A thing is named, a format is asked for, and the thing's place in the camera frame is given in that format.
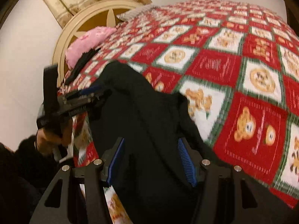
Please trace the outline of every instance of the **pillow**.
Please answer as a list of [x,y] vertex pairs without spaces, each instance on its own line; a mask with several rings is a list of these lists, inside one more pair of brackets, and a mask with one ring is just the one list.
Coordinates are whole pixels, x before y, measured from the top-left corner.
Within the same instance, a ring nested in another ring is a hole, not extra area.
[[84,52],[96,48],[104,40],[116,32],[116,28],[110,27],[95,27],[87,31],[84,35],[77,38],[67,49],[65,53],[66,63],[69,69],[75,67],[77,61]]
[[158,8],[158,7],[159,6],[156,6],[153,4],[144,5],[144,6],[136,7],[136,8],[129,10],[125,13],[118,14],[118,15],[116,15],[116,17],[124,22],[127,22],[130,19],[137,17],[139,14],[141,14],[143,12],[147,12],[147,11],[150,11],[150,10],[152,10],[154,8]]

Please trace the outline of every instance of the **gray pillow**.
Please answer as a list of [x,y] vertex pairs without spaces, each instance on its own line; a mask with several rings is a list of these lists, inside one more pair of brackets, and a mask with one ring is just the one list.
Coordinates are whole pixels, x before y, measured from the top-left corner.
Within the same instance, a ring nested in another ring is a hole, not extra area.
[[159,6],[153,5],[153,4],[149,4],[149,5],[144,5],[144,6],[139,6],[136,7],[132,10],[129,10],[125,13],[121,13],[116,15],[116,17],[124,22],[129,21],[130,19],[133,19],[135,17],[137,17],[138,15],[140,15],[141,13],[150,11],[154,8],[157,8]]

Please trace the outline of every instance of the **person's arm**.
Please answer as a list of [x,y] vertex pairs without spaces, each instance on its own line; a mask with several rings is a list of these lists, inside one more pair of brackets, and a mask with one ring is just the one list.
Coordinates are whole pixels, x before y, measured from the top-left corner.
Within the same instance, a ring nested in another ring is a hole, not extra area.
[[36,188],[46,188],[58,171],[52,149],[60,144],[67,146],[71,142],[71,134],[72,121],[69,121],[62,138],[43,128],[36,136],[23,140],[15,152],[19,176]]

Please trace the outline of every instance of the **person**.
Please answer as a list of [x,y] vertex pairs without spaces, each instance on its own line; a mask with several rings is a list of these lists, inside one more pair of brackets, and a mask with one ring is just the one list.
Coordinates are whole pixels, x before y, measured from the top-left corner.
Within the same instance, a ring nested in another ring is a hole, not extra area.
[[59,165],[52,149],[71,142],[70,120],[59,137],[45,128],[23,140],[18,149],[0,143],[0,219],[1,223],[27,224],[43,192]]

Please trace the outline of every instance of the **black sleeve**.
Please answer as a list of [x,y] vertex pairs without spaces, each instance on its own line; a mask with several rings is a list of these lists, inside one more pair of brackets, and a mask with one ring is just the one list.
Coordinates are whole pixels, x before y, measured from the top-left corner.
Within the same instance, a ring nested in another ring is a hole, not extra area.
[[15,152],[19,176],[26,179],[36,188],[46,188],[55,174],[58,166],[53,155],[44,157],[35,146],[35,136],[23,140]]

